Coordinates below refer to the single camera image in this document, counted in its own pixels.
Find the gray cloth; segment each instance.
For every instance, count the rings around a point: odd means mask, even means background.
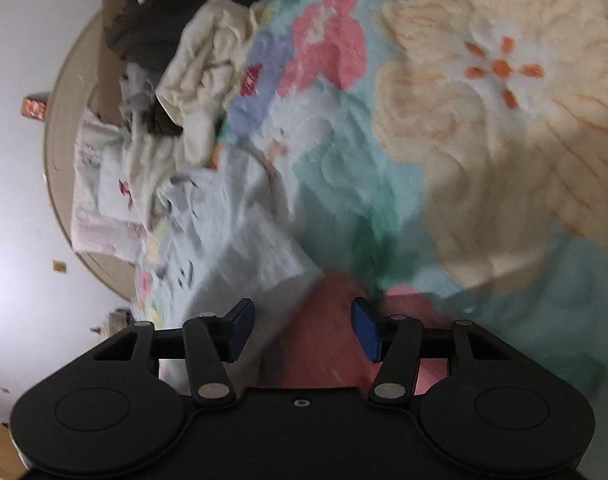
[[[122,170],[133,205],[148,231],[154,227],[157,214],[165,211],[157,190],[166,177],[175,173],[178,142],[178,137],[154,136],[149,129],[146,115],[154,95],[152,77],[151,72],[128,63],[126,76],[120,79],[120,110],[126,124],[122,129]]]
[[[179,137],[182,134],[182,127],[175,124],[159,103],[155,95],[155,88],[162,79],[160,72],[146,70],[139,67],[139,77],[141,80],[137,85],[137,93],[132,94],[128,86],[126,76],[120,78],[122,97],[124,101],[120,105],[123,117],[130,116],[134,111],[142,114],[143,126],[146,131],[156,137]]]

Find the white towel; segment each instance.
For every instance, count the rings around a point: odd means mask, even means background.
[[[84,110],[75,140],[70,238],[76,253],[110,254],[135,262],[144,229],[137,222],[101,215],[97,205],[103,148],[119,146],[120,139],[117,126],[103,123],[88,108]]]
[[[254,10],[231,0],[209,0],[186,25],[156,89],[166,113],[184,128],[175,152],[178,170],[209,160],[215,124],[256,30]]]

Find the circular pad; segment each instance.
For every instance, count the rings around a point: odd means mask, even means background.
[[[129,413],[129,399],[108,388],[85,388],[62,397],[55,417],[73,431],[102,431],[119,424]]]
[[[524,388],[494,388],[475,400],[475,409],[485,421],[502,430],[530,430],[548,418],[548,404]]]
[[[485,361],[433,385],[420,422],[442,452],[491,474],[547,474],[586,450],[590,405],[545,370]]]
[[[11,431],[39,469],[106,478],[161,456],[185,421],[182,397],[131,362],[78,360],[28,391]]]

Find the floral bedspread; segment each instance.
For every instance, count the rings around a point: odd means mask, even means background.
[[[322,268],[608,382],[608,0],[264,0],[223,140]]]

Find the pile of laundry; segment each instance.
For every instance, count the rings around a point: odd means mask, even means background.
[[[122,124],[117,136],[117,125],[88,110],[81,131],[112,137],[94,156],[82,156],[81,143],[76,158],[79,174],[97,170],[105,183],[89,193],[101,214],[146,231],[134,258],[136,320],[178,328],[254,300],[254,331],[227,365],[239,389],[257,383],[261,354],[322,274],[276,222],[265,165],[215,144],[258,29],[257,1],[128,0],[105,30],[107,47],[126,61]],[[162,361],[161,376],[188,389],[182,363]]]

